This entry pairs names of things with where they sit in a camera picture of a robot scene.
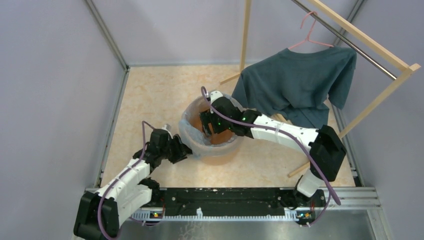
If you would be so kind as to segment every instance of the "wooden clothes rack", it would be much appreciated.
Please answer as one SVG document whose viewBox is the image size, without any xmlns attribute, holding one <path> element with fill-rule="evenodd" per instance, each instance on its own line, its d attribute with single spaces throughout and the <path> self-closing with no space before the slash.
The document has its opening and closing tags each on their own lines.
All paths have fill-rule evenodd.
<svg viewBox="0 0 424 240">
<path fill-rule="evenodd" d="M 305 12 L 310 13 L 306 6 L 300 3 L 298 0 L 291 0 L 296 5 L 298 5 Z M 372 51 L 380 55 L 383 59 L 389 62 L 391 65 L 395 66 L 397 69 L 401 71 L 399 76 L 394 75 L 389 70 L 387 70 L 384 66 L 374 60 L 371 56 L 365 53 L 362 49 L 353 44 L 349 39 L 347 39 L 344 35 L 339 33 L 336 29 L 334 29 L 331 25 L 325 22 L 322 18 L 318 17 L 317 14 L 313 13 L 310 16 L 316 19 L 319 23 L 321 23 L 324 27 L 326 27 L 330 32 L 336 35 L 339 39 L 345 42 L 349 47 L 353 48 L 358 54 L 364 57 L 368 62 L 374 65 L 377 69 L 386 74 L 389 78 L 393 80 L 393 82 L 386 87 L 365 109 L 355 117 L 353 121 L 351 121 L 339 134 L 339 138 L 343 138 L 348 134 L 356 125 L 358 125 L 366 116 L 368 116 L 381 102 L 383 102 L 388 96 L 390 96 L 396 89 L 398 89 L 412 74 L 414 74 L 421 66 L 417 63 L 408 65 L 406 62 L 401 60 L 399 57 L 388 51 L 386 48 L 381 46 L 378 42 L 373 40 L 371 37 L 363 33 L 352 23 L 348 22 L 346 19 L 341 17 L 331 8 L 326 6 L 319 0 L 308 0 L 312 5 L 314 5 L 318 10 L 327 15 L 330 19 L 336 22 L 340 27 L 346 30 L 346 32 L 350 33 L 356 39 L 364 43 L 367 47 L 369 47 Z M 241 41 L 241 56 L 240 56 L 240 66 L 239 72 L 229 78 L 221 81 L 220 84 L 228 83 L 236 78 L 238 78 L 245 68 L 245 60 L 246 60 L 246 47 L 248 42 L 248 30 L 249 30 L 249 19 L 251 12 L 252 0 L 245 0 L 244 4 L 244 22 L 243 22 L 243 37 Z M 297 170 L 290 173 L 288 176 L 292 177 L 297 173 L 300 173 L 302 170 L 309 167 L 309 162 L 298 168 Z"/>
</svg>

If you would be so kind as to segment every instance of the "round container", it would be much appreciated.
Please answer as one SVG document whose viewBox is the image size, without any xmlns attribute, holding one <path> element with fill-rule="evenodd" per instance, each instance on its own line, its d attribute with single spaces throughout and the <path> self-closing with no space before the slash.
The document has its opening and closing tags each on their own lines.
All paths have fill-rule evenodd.
<svg viewBox="0 0 424 240">
<path fill-rule="evenodd" d="M 224 97 L 243 110 L 237 100 L 227 94 Z M 206 137 L 203 133 L 202 122 L 199 113 L 209 109 L 209 105 L 202 96 L 196 98 L 181 116 L 178 124 L 181 141 L 187 145 L 196 158 L 209 165 L 222 165 L 231 161 L 237 153 L 243 137 L 235 135 L 230 130 Z"/>
</svg>

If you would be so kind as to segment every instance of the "metal frame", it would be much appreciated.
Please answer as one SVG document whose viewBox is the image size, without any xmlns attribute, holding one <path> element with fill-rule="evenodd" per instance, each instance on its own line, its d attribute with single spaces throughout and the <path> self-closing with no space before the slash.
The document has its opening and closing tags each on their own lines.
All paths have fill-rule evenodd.
<svg viewBox="0 0 424 240">
<path fill-rule="evenodd" d="M 98 187 L 100 187 L 100 182 L 103 177 L 103 171 L 106 166 L 107 157 L 110 150 L 110 145 L 112 142 L 112 137 L 114 133 L 114 129 L 116 126 L 117 118 L 119 109 L 121 107 L 122 99 L 125 92 L 126 83 L 129 76 L 130 67 L 128 66 L 127 62 L 125 61 L 124 57 L 122 56 L 116 42 L 114 41 L 111 33 L 109 32 L 105 22 L 103 21 L 99 11 L 97 10 L 94 2 L 92 0 L 84 0 L 86 2 L 87 8 L 89 9 L 90 13 L 93 16 L 94 21 L 98 25 L 100 31 L 102 32 L 102 35 L 109 45 L 110 49 L 112 50 L 113 54 L 119 61 L 122 68 L 125 70 L 125 75 L 122 79 L 122 85 L 120 88 L 120 93 L 118 100 L 116 101 L 113 119 L 111 121 L 110 131 L 107 138 L 107 143 L 105 146 L 105 150 L 103 152 L 102 156 L 102 162 L 100 166 L 100 171 L 98 174 L 97 182 L 95 184 L 95 188 L 87 188 L 86 191 L 96 191 Z M 301 4 L 297 0 L 292 0 L 295 2 L 299 7 L 301 7 L 306 12 L 310 12 L 308 8 L 306 8 L 303 4 Z M 354 8 L 352 9 L 348 20 L 352 20 L 359 9 L 363 6 L 363 3 L 365 0 L 357 0 L 357 2 L 354 5 Z M 391 79 L 395 80 L 397 77 L 392 74 L 390 71 L 388 71 L 386 68 L 384 68 L 381 64 L 376 62 L 373 58 L 371 58 L 369 55 L 364 53 L 360 48 L 358 48 L 356 45 L 354 45 L 350 40 L 348 40 L 344 36 L 344 32 L 341 33 L 335 30 L 333 27 L 328 25 L 325 21 L 323 21 L 320 17 L 318 17 L 315 14 L 312 14 L 312 17 L 314 17 L 318 22 L 323 24 L 330 32 L 335 34 L 337 36 L 336 40 L 334 41 L 334 44 L 339 44 L 340 41 L 345 42 L 350 47 L 355 49 L 360 55 L 362 55 L 365 59 L 367 59 L 370 63 L 372 63 L 374 66 L 376 66 L 378 69 L 380 69 L 383 73 L 385 73 L 387 76 L 389 76 Z M 341 111 L 337 108 L 334 108 L 334 114 L 336 117 L 337 125 L 339 129 L 343 129 L 346 126 L 346 122 L 343 118 L 343 114 Z M 345 137 L 343 139 L 343 143 L 346 146 L 348 158 L 351 160 L 351 167 L 354 170 L 357 170 L 356 161 L 355 161 L 355 152 L 350 144 L 351 141 L 349 141 L 349 137 Z M 325 195 L 328 197 L 329 193 L 326 188 L 322 188 L 324 190 Z M 328 211 L 343 211 L 348 214 L 350 211 L 354 210 L 367 210 L 368 217 L 370 219 L 371 227 L 374 232 L 376 240 L 388 240 L 392 239 L 390 230 L 388 228 L 388 224 L 384 218 L 384 213 L 380 204 L 380 201 L 378 199 L 378 195 L 376 192 L 376 189 L 374 187 L 335 187 L 334 188 L 337 192 L 337 194 L 340 196 L 342 205 L 338 206 L 334 202 L 330 203 L 330 207 L 327 209 Z"/>
</svg>

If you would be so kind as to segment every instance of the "pink hanger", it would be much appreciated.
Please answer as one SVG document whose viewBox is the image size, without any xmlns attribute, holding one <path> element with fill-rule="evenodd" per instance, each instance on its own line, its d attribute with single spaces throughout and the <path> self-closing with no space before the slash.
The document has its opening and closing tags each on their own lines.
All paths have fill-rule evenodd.
<svg viewBox="0 0 424 240">
<path fill-rule="evenodd" d="M 311 14 L 318 14 L 318 13 L 317 13 L 316 11 L 311 11 L 311 12 L 309 12 L 308 14 L 306 14 L 306 15 L 303 17 L 303 19 L 302 19 L 302 24 L 300 25 L 300 29 L 302 29 L 302 27 L 304 26 L 305 19 L 306 19 L 309 15 L 311 15 Z M 295 45 L 293 45 L 293 46 L 289 47 L 288 49 L 295 48 L 295 47 L 297 47 L 297 46 L 299 46 L 299 45 L 302 45 L 302 44 L 303 44 L 303 43 L 305 43 L 305 42 L 310 42 L 310 43 L 314 43 L 314 44 L 320 44 L 320 45 L 324 45 L 324 46 L 328 46 L 328 47 L 334 47 L 333 45 L 330 45 L 330 44 L 327 44 L 327 43 L 323 43 L 323 42 L 319 42 L 319 41 L 312 41 L 312 40 L 310 40 L 310 39 L 309 39 L 309 36 L 311 35 L 311 33 L 312 33 L 312 29 L 314 29 L 314 26 L 315 26 L 315 23 L 316 23 L 316 22 L 317 22 L 317 20 L 315 19 L 315 21 L 313 21 L 313 23 L 312 23 L 312 26 L 310 27 L 309 32 L 307 33 L 307 36 L 306 36 L 305 40 L 303 40 L 303 41 L 301 41 L 301 42 L 299 42 L 299 43 L 297 43 L 297 44 L 295 44 Z"/>
</svg>

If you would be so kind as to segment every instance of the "cable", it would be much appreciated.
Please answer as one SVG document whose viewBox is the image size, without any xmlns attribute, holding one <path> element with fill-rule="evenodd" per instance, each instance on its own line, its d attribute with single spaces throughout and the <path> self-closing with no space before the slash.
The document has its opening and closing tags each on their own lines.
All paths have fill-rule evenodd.
<svg viewBox="0 0 424 240">
<path fill-rule="evenodd" d="M 155 129 L 148 122 L 141 121 L 141 128 L 142 128 L 142 131 L 143 131 L 143 151 L 141 153 L 140 158 L 133 165 L 131 165 L 131 168 L 134 168 L 135 166 L 137 166 L 143 160 L 143 157 L 144 157 L 144 155 L 146 153 L 146 131 L 145 131 L 145 125 L 149 126 L 153 130 Z M 114 187 L 114 185 L 118 182 L 118 180 L 121 179 L 123 176 L 125 176 L 125 174 L 127 174 L 131 170 L 131 168 L 128 167 L 121 175 L 118 176 L 118 178 L 116 178 L 112 182 L 112 184 L 109 185 L 109 187 L 106 189 L 106 191 L 104 191 L 103 196 L 100 199 L 100 203 L 98 204 L 98 208 L 97 208 L 97 223 L 98 223 L 98 227 L 100 228 L 101 234 L 103 234 L 103 236 L 106 239 L 108 239 L 108 240 L 117 240 L 120 237 L 120 235 L 121 235 L 121 229 L 118 230 L 118 234 L 116 235 L 116 237 L 111 237 L 106 232 L 105 227 L 103 226 L 103 222 L 102 222 L 102 206 L 103 206 L 103 202 L 105 201 L 105 198 L 108 195 L 109 191 Z"/>
<path fill-rule="evenodd" d="M 328 188 L 328 192 L 330 195 L 332 195 L 332 197 L 334 198 L 334 201 L 337 203 L 337 205 L 341 205 L 342 203 L 340 202 L 340 198 L 339 196 L 337 196 L 336 191 L 333 189 L 333 187 L 331 186 L 330 182 L 327 180 L 326 176 L 324 175 L 323 171 L 321 171 L 320 167 L 317 165 L 317 163 L 315 162 L 315 160 L 311 157 L 311 155 L 309 154 L 308 150 L 305 148 L 305 146 L 303 146 L 303 144 L 292 134 L 281 130 L 281 129 L 277 129 L 275 127 L 271 127 L 271 126 L 263 126 L 263 125 L 257 125 L 257 124 L 251 124 L 251 123 L 245 123 L 242 121 L 237 121 L 234 119 L 231 119 L 225 115 L 223 115 L 222 113 L 218 112 L 214 106 L 212 106 L 212 104 L 208 101 L 208 98 L 206 97 L 206 94 L 208 94 L 205 86 L 202 86 L 200 88 L 201 90 L 201 95 L 203 96 L 203 99 L 205 100 L 205 102 L 209 105 L 210 109 L 213 110 L 214 113 L 218 114 L 218 116 L 220 116 L 221 118 L 230 121 L 232 123 L 238 124 L 238 125 L 242 125 L 242 126 L 246 126 L 246 127 L 251 127 L 251 128 L 261 128 L 261 129 L 265 129 L 265 130 L 271 130 L 271 131 L 278 131 L 286 136 L 288 136 L 289 138 L 291 138 L 293 141 L 295 141 L 297 143 L 297 145 L 299 145 L 299 147 L 302 149 L 302 151 L 305 153 L 305 155 L 307 156 L 307 158 L 309 159 L 310 163 L 315 167 L 316 171 L 318 172 L 319 176 L 321 177 L 321 179 L 324 181 L 325 186 Z"/>
</svg>

